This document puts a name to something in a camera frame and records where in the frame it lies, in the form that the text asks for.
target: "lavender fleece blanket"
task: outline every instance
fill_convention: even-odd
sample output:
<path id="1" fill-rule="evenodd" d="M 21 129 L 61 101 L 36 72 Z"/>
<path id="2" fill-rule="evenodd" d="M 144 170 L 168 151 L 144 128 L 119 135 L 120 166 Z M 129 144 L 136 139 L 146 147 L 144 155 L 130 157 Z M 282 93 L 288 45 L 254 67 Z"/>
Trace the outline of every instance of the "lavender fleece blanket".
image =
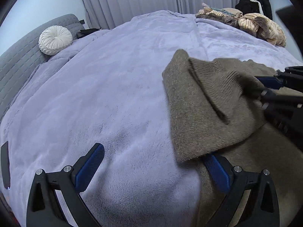
<path id="1" fill-rule="evenodd" d="M 22 227 L 35 171 L 73 165 L 95 142 L 105 158 L 81 196 L 102 226 L 190 226 L 200 179 L 193 165 L 176 163 L 161 75 L 180 48 L 202 60 L 300 65 L 284 48 L 170 11 L 75 41 L 35 70 L 1 122 L 11 173 L 10 190 L 1 183 L 1 191 Z"/>

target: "black jacket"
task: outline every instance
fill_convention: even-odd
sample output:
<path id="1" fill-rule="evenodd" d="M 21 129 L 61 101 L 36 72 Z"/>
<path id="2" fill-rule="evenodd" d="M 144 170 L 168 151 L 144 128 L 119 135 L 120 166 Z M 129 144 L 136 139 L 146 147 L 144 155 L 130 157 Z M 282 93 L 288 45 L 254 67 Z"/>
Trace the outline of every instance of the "black jacket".
<path id="1" fill-rule="evenodd" d="M 261 3 L 263 13 L 269 19 L 272 19 L 272 8 L 270 6 L 269 0 L 257 0 Z M 259 13 L 259 4 L 257 2 L 251 2 L 250 0 L 240 0 L 235 7 L 243 12 L 247 13 Z"/>

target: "wall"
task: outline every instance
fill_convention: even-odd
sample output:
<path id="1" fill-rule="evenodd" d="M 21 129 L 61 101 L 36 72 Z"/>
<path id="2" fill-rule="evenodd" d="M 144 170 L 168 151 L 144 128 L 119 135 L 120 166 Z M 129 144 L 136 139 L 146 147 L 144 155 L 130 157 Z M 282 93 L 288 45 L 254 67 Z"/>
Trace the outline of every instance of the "wall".
<path id="1" fill-rule="evenodd" d="M 300 52 L 300 50 L 299 50 L 299 48 L 298 48 L 295 40 L 293 39 L 293 37 L 291 36 L 290 32 L 288 31 L 288 29 L 283 24 L 283 22 L 279 19 L 279 17 L 275 13 L 275 11 L 279 10 L 280 8 L 292 5 L 291 1 L 290 0 L 269 0 L 269 2 L 270 2 L 271 7 L 272 7 L 273 21 L 275 21 L 276 23 L 278 23 L 278 25 L 281 26 L 281 28 L 284 30 L 284 32 L 286 34 L 286 38 L 287 38 L 286 49 L 296 59 L 298 59 L 299 61 L 303 62 L 303 58 L 302 58 L 301 52 Z"/>
<path id="2" fill-rule="evenodd" d="M 88 28 L 82 0 L 17 0 L 0 27 L 0 55 L 39 25 L 68 13 Z"/>

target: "gray knit sweater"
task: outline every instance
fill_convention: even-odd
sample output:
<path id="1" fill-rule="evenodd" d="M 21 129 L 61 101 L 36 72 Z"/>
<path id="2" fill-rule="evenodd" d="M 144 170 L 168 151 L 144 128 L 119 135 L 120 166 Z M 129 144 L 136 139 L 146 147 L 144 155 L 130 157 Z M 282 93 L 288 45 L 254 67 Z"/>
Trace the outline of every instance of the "gray knit sweater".
<path id="1" fill-rule="evenodd" d="M 266 168 L 271 172 L 281 226 L 292 220 L 303 203 L 302 153 L 266 124 L 260 108 L 243 95 L 244 89 L 262 86 L 254 76 L 274 73 L 274 69 L 252 60 L 208 62 L 189 58 L 184 50 L 177 50 L 164 70 L 176 159 L 178 162 L 196 160 L 201 175 L 201 199 L 193 226 L 205 226 L 224 198 L 212 184 L 200 159 L 219 149 L 232 165 L 246 171 L 260 172 Z M 298 94 L 286 88 L 281 92 Z M 239 219 L 243 207 L 238 210 Z"/>

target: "quilted headboard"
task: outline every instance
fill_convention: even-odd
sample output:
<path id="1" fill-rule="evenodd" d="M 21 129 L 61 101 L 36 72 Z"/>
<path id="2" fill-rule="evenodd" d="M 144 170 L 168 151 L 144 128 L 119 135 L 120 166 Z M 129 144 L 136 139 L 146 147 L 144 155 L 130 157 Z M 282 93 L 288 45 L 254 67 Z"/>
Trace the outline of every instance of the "quilted headboard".
<path id="1" fill-rule="evenodd" d="M 0 56 L 0 121 L 35 67 L 50 58 L 40 51 L 38 39 L 46 28 L 53 25 L 66 27 L 73 39 L 77 39 L 76 33 L 84 29 L 75 15 L 63 15 L 32 30 Z"/>

